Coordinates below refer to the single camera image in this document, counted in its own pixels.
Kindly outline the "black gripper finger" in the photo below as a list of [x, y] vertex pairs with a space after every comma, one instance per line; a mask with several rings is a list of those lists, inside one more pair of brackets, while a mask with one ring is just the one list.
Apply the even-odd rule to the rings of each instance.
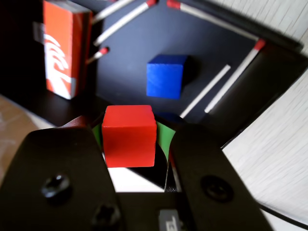
[[122, 231], [124, 221], [90, 128], [29, 133], [0, 188], [3, 231]]
[[171, 124], [169, 159], [181, 209], [161, 209], [161, 231], [270, 231], [271, 226], [222, 152], [198, 124]]

